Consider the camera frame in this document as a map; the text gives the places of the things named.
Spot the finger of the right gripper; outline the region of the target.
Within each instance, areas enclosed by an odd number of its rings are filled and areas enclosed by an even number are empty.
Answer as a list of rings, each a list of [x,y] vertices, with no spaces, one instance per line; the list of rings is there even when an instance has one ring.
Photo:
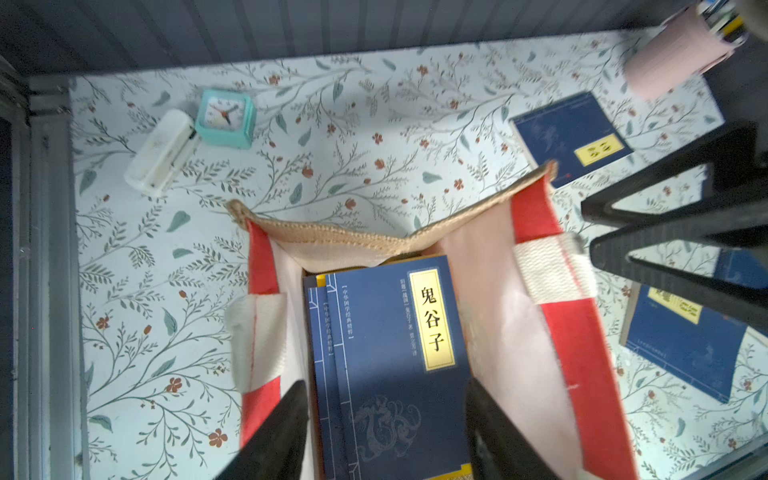
[[[630,252],[677,239],[678,229],[656,225],[629,225],[590,243],[592,264],[606,272],[680,296],[712,308],[748,326],[767,328],[767,290],[746,287],[685,270],[637,259]]]
[[[719,248],[767,245],[767,155],[758,125],[717,127],[643,170],[589,196],[585,221],[610,227],[593,248],[674,241]]]

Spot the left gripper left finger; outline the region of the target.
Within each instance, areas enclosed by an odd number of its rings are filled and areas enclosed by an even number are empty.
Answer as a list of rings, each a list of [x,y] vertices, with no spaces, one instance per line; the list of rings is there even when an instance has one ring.
[[[307,439],[308,413],[306,382],[299,380],[217,479],[299,479]]]

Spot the jute canvas bag red trim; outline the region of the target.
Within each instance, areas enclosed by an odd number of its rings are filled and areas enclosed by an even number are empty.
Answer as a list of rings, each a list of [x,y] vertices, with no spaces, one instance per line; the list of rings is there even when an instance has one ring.
[[[557,166],[404,237],[227,208],[240,446],[278,479],[634,479],[628,423]]]

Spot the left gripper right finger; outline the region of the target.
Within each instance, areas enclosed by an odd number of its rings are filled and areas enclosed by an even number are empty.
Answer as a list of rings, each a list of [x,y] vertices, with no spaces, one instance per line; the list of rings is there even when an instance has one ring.
[[[558,479],[474,377],[466,388],[465,419],[474,479]]]

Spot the blue book yellow label back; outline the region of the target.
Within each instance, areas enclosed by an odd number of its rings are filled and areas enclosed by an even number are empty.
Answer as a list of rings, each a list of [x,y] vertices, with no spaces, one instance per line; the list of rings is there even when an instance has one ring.
[[[349,479],[326,287],[317,276],[306,276],[303,286],[310,324],[324,478]]]

